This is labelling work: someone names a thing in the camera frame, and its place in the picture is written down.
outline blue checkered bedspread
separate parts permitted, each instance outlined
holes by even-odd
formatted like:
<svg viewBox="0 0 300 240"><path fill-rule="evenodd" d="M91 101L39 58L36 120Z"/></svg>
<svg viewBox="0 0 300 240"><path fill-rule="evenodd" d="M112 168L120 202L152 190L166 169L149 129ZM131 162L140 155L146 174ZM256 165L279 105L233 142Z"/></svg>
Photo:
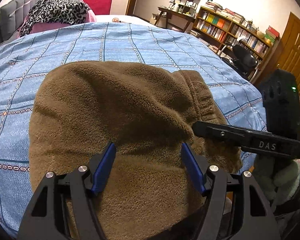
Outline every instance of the blue checkered bedspread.
<svg viewBox="0 0 300 240"><path fill-rule="evenodd" d="M141 62L196 70L228 124L266 130L261 94L193 36L125 23L88 23L35 33L0 47L0 223L16 235L31 198L28 126L34 96L54 68L74 61ZM243 168L254 156L242 153Z"/></svg>

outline wooden desk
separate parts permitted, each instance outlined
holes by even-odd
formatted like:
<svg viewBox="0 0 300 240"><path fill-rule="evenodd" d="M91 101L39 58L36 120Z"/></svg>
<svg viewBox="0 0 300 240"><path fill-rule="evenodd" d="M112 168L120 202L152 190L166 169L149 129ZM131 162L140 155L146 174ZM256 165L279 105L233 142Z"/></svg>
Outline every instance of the wooden desk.
<svg viewBox="0 0 300 240"><path fill-rule="evenodd" d="M163 7L158 7L159 11L160 11L160 14L159 14L159 17L157 18L157 20L155 21L154 23L154 26L157 25L157 23L159 22L162 14L164 12L167 13L167 17L166 17L166 29L168 28L168 24L175 27L175 28L178 28L178 29L181 29L180 27L172 24L169 22L169 18L171 18L171 15L175 15L175 16L178 16L180 18L183 18L183 19L186 19L188 22L186 23L186 26L182 29L182 32L184 33L186 31L186 29L188 28L189 24L190 23L193 23L195 18L189 16L189 15L186 15L186 14L182 14L182 13L178 13L178 12L175 12L175 11L172 11L170 9L167 9L167 8L163 8Z"/></svg>

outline brown fleece blanket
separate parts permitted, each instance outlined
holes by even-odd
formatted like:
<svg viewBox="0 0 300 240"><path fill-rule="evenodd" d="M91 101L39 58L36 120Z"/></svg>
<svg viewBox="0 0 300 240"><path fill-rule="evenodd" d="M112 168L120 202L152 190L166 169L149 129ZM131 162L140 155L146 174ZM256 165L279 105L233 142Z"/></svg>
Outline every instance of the brown fleece blanket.
<svg viewBox="0 0 300 240"><path fill-rule="evenodd" d="M71 172L117 147L96 212L108 239L145 239L195 212L202 198L181 164L181 143L226 171L242 163L238 148L194 136L197 120L225 124L196 71L169 73L139 63L74 62L51 71L30 119L30 180Z"/></svg>

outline gray upholstered headboard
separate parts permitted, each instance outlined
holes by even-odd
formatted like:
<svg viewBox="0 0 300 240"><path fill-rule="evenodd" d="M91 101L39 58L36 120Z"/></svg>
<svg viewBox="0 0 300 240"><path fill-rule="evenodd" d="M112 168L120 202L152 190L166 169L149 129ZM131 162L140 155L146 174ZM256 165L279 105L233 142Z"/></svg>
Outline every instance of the gray upholstered headboard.
<svg viewBox="0 0 300 240"><path fill-rule="evenodd" d="M12 0L0 8L0 45L16 39L16 30L38 0Z"/></svg>

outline gloved hand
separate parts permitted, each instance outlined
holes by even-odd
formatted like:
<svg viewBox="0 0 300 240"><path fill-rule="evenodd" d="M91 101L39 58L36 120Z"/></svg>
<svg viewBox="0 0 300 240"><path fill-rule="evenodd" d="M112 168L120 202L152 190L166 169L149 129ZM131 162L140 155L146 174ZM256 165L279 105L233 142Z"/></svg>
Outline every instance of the gloved hand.
<svg viewBox="0 0 300 240"><path fill-rule="evenodd" d="M277 206L290 200L298 189L300 163L257 155L252 174L266 198Z"/></svg>

